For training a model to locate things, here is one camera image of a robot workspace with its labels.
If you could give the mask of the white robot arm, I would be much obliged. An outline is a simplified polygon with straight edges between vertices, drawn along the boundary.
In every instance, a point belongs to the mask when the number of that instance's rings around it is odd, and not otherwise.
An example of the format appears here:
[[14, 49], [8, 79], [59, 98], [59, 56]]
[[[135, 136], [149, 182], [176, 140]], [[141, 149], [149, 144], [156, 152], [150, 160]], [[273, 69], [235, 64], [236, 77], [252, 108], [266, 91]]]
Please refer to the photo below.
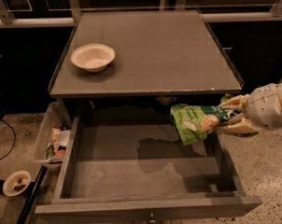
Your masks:
[[239, 114], [217, 127], [222, 133], [255, 133], [260, 128], [282, 128], [282, 81], [258, 87], [251, 94], [238, 95], [220, 104]]

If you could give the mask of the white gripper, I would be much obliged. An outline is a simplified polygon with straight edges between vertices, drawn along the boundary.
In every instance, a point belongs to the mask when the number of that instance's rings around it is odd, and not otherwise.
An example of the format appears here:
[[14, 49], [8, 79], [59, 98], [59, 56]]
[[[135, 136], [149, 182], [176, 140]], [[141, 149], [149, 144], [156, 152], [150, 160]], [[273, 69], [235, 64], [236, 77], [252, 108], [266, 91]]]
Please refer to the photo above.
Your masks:
[[[282, 128], [282, 83], [268, 84], [251, 94], [237, 95], [220, 103], [221, 107], [244, 112], [255, 124], [267, 129]], [[221, 133], [255, 133], [254, 124], [246, 118], [238, 123], [218, 126]]]

